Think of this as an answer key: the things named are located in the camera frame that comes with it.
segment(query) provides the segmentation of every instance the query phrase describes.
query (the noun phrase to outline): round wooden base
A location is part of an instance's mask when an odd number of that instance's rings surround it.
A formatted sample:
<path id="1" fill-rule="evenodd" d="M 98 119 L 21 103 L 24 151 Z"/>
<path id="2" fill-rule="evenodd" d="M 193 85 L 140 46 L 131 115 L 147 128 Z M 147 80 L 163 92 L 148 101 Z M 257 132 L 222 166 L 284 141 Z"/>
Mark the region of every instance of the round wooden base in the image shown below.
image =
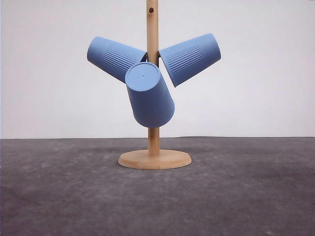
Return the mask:
<path id="1" fill-rule="evenodd" d="M 161 149 L 158 156 L 149 156 L 148 150 L 130 151 L 118 160 L 122 166 L 142 170 L 164 170 L 183 167 L 191 163 L 188 153 Z"/>

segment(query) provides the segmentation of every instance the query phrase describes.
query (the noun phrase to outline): blue cup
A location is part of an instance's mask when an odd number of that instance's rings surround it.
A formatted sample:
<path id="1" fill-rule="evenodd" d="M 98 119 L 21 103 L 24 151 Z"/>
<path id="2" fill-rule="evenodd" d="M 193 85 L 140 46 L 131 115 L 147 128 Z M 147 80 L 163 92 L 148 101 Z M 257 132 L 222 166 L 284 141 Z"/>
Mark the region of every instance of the blue cup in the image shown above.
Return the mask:
<path id="1" fill-rule="evenodd" d="M 159 51 L 176 87 L 221 59 L 216 39 L 206 34 Z"/>
<path id="2" fill-rule="evenodd" d="M 88 49 L 88 61 L 125 82 L 130 67 L 146 61 L 147 52 L 106 38 L 96 37 Z"/>
<path id="3" fill-rule="evenodd" d="M 141 62 L 132 66 L 126 85 L 133 116 L 140 125 L 160 127 L 171 120 L 175 104 L 156 65 Z"/>

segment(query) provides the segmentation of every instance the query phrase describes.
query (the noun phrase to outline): gray floor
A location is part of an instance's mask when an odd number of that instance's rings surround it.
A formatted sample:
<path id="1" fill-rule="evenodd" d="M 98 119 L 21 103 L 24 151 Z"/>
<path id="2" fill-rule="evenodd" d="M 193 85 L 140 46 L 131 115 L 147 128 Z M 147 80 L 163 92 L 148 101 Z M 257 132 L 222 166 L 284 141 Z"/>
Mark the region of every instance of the gray floor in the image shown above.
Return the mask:
<path id="1" fill-rule="evenodd" d="M 161 140 L 192 164 L 117 164 L 145 139 L 2 140 L 3 236 L 314 236 L 315 138 Z"/>

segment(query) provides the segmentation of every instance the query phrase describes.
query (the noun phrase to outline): white backdrop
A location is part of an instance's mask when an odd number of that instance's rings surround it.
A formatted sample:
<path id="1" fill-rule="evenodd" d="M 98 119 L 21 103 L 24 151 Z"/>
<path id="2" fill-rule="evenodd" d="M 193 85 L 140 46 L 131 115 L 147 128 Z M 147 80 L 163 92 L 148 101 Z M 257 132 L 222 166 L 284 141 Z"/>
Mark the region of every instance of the white backdrop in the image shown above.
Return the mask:
<path id="1" fill-rule="evenodd" d="M 2 0 L 1 138 L 145 137 L 126 86 L 86 59 L 146 50 L 145 0 Z M 315 1 L 160 0 L 160 48 L 211 32 L 219 62 L 174 88 L 173 136 L 315 136 Z"/>

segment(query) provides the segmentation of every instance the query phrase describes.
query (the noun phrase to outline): wooden mug tree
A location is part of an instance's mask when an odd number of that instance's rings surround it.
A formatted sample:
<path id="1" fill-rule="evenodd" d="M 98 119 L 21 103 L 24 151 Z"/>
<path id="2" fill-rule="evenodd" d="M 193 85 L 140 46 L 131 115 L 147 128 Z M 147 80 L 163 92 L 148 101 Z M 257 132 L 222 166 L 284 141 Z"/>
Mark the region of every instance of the wooden mug tree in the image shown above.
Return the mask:
<path id="1" fill-rule="evenodd" d="M 148 61 L 158 66 L 158 0 L 147 0 L 147 51 Z M 118 160 L 122 166 L 161 170 L 189 165 L 191 157 L 182 151 L 160 149 L 159 127 L 148 128 L 148 149 L 130 151 Z"/>

